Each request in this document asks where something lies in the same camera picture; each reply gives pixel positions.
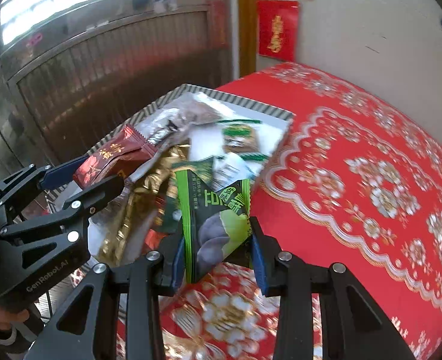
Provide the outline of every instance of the red tablecloth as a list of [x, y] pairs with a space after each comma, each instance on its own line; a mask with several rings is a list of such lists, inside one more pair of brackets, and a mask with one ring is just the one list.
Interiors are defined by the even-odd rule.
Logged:
[[[307, 263], [345, 263], [427, 359], [442, 340], [442, 147], [382, 100], [300, 64], [219, 89], [297, 115], [251, 203], [264, 232]], [[277, 302], [252, 271], [219, 266], [164, 307], [168, 358], [272, 358]], [[313, 314], [320, 358], [316, 297]]]

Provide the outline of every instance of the red wrapper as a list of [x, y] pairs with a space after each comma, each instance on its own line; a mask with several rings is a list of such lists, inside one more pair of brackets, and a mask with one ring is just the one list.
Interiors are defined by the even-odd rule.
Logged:
[[82, 189], [115, 174], [125, 179], [153, 158], [156, 151], [133, 126], [126, 125], [84, 161], [73, 179]]
[[297, 1], [258, 0], [259, 55], [294, 62], [298, 38]]

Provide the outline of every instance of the red poster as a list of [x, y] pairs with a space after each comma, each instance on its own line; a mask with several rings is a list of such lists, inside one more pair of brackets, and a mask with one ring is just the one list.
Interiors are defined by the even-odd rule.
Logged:
[[294, 62], [298, 38], [297, 1], [258, 0], [259, 55]]

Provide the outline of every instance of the wall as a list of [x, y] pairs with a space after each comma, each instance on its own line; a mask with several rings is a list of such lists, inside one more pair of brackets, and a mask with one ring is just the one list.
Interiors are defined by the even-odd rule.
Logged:
[[[442, 143], [442, 10], [435, 0], [299, 0], [297, 62], [373, 93]], [[258, 70], [278, 61], [257, 57]]]

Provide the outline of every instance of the green snack package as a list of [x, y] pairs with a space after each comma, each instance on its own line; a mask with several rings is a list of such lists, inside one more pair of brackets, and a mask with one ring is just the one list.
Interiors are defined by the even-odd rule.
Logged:
[[157, 228], [158, 232], [168, 234], [175, 233], [179, 220], [181, 219], [181, 210], [179, 209], [178, 201], [178, 184], [175, 172], [189, 169], [197, 174], [206, 185], [211, 186], [213, 181], [213, 164], [214, 157], [210, 157], [201, 161], [181, 161], [172, 166], [171, 177], [166, 192], [166, 205], [164, 206], [164, 214], [161, 219], [162, 223]]
[[186, 280], [199, 281], [252, 234], [251, 185], [235, 181], [218, 193], [191, 170], [176, 172], [186, 253]]

